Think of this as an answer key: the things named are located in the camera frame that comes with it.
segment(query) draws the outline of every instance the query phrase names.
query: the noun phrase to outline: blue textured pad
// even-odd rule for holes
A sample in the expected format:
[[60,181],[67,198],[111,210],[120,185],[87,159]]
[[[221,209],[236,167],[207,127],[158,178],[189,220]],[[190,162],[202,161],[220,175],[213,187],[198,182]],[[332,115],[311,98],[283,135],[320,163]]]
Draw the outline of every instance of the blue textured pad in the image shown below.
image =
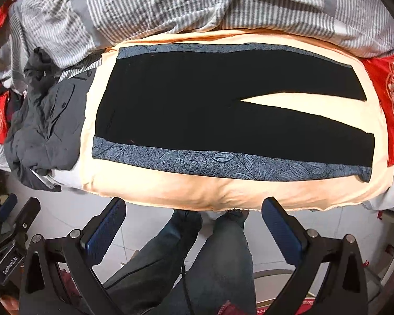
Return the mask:
[[3,223],[9,218],[12,209],[18,203],[18,197],[15,194],[10,194],[4,204],[0,207],[0,221]]
[[126,203],[118,199],[86,243],[85,254],[89,266],[92,267],[102,262],[125,217]]
[[269,199],[266,199],[261,207],[261,215],[286,263],[297,267],[302,255],[301,242],[282,217],[280,211]]

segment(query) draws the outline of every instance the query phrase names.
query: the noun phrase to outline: jeans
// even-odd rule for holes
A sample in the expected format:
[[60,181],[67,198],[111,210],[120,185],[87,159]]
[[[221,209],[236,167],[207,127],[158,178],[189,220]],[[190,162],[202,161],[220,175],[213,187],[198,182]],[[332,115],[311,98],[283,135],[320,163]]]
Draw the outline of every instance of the jeans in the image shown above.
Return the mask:
[[[216,315],[228,300],[248,315],[256,314],[252,256],[243,231],[244,220],[228,213],[219,217],[213,234],[186,274],[196,315]],[[201,226],[198,212],[175,210],[158,235],[104,283],[124,314],[190,313],[183,281],[173,285]]]

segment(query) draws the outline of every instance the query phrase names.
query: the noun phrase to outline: black cord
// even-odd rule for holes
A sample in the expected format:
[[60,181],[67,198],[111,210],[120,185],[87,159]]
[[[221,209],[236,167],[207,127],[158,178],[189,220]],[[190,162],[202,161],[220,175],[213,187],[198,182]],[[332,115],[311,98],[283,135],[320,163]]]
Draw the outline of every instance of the black cord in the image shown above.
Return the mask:
[[182,261],[182,286],[184,287],[185,302],[187,302],[188,310],[190,311],[191,315],[195,315],[195,312],[194,312],[192,304],[191,304],[190,295],[188,295],[187,284],[185,281],[185,263],[184,263],[184,261]]

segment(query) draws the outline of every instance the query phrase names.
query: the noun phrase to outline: blue gripper pad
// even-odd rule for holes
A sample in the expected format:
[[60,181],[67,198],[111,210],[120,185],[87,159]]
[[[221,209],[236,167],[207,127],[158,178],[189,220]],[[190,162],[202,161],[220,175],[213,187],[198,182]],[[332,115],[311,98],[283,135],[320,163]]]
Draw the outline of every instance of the blue gripper pad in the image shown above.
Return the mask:
[[0,207],[0,221],[3,223],[9,218],[12,209],[18,203],[18,197],[15,194],[10,194],[3,205]]
[[81,246],[89,267],[102,262],[125,217],[126,203],[120,198],[113,198],[99,216],[87,223]]
[[300,238],[300,235],[303,235],[303,233],[298,233],[299,236],[297,236],[295,229],[291,228],[294,224],[289,223],[291,218],[296,222],[297,220],[289,216],[277,200],[272,197],[264,200],[261,207],[261,215],[286,263],[297,267],[305,249],[303,246],[306,246],[306,243],[303,243],[303,238]]

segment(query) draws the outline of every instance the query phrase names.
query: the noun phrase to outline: pants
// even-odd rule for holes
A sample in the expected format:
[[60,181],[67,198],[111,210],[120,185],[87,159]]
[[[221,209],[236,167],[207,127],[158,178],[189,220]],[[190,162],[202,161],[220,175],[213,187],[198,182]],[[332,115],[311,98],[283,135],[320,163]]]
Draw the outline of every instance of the pants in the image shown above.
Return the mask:
[[[104,283],[124,314],[190,313],[183,281],[172,287],[201,226],[198,212],[174,211],[159,234]],[[228,300],[248,315],[256,314],[252,256],[243,221],[227,213],[216,220],[213,234],[186,274],[186,286],[196,315],[216,315]]]

